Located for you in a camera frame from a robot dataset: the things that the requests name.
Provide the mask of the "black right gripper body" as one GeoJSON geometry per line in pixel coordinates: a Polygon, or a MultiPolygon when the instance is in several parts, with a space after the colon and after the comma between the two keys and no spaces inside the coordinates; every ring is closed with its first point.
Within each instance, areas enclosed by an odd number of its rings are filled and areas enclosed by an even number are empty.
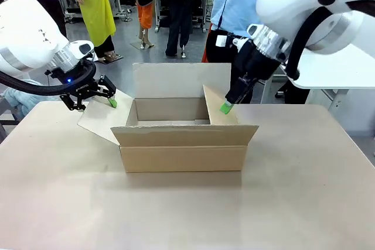
{"type": "Polygon", "coordinates": [[[263,54],[253,41],[246,37],[235,37],[233,49],[233,87],[240,80],[268,80],[281,64],[277,59],[263,54]]]}

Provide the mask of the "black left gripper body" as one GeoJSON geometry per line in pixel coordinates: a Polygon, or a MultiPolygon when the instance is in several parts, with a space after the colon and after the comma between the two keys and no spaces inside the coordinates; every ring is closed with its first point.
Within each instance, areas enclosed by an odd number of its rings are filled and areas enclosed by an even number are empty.
{"type": "Polygon", "coordinates": [[[100,95],[94,75],[96,65],[87,59],[80,60],[70,71],[64,72],[61,68],[53,69],[50,72],[51,78],[56,78],[61,82],[58,86],[48,86],[44,96],[55,96],[70,94],[82,99],[100,95]]]}

